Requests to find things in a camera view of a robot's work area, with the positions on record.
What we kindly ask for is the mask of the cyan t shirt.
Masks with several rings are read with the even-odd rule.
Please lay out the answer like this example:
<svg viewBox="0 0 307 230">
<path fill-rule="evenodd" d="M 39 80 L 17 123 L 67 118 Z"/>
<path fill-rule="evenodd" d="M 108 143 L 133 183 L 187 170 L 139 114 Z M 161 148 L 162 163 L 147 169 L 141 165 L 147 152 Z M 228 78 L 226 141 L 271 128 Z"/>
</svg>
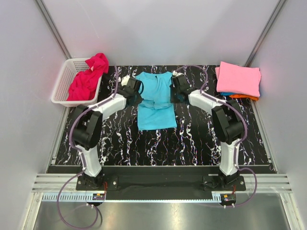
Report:
<svg viewBox="0 0 307 230">
<path fill-rule="evenodd" d="M 143 83 L 142 102 L 138 105 L 138 129 L 150 131 L 176 128 L 174 105 L 170 102 L 172 73 L 142 72 L 135 78 Z"/>
</svg>

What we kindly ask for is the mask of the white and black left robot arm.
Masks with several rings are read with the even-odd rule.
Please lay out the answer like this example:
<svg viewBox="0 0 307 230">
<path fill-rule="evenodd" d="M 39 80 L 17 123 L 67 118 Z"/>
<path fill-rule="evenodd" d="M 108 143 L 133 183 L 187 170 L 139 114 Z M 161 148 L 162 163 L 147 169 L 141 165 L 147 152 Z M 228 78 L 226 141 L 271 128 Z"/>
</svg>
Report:
<svg viewBox="0 0 307 230">
<path fill-rule="evenodd" d="M 76 107 L 69 140 L 82 162 L 78 189 L 84 186 L 97 190 L 106 185 L 97 147 L 101 137 L 102 122 L 118 111 L 140 104 L 143 90 L 144 85 L 140 80 L 126 76 L 113 95 L 90 106 Z"/>
</svg>

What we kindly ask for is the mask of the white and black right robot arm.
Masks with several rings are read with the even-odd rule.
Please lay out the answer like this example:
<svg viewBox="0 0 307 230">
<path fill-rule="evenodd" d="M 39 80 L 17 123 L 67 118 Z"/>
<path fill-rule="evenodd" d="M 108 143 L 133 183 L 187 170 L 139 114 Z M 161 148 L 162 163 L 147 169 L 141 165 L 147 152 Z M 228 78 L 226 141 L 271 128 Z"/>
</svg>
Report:
<svg viewBox="0 0 307 230">
<path fill-rule="evenodd" d="M 182 73 L 173 72 L 171 82 L 171 103 L 187 103 L 211 115 L 215 136 L 221 143 L 221 161 L 210 187 L 230 189 L 239 178 L 239 145 L 247 130 L 240 106 L 235 100 L 220 100 L 192 88 Z"/>
</svg>

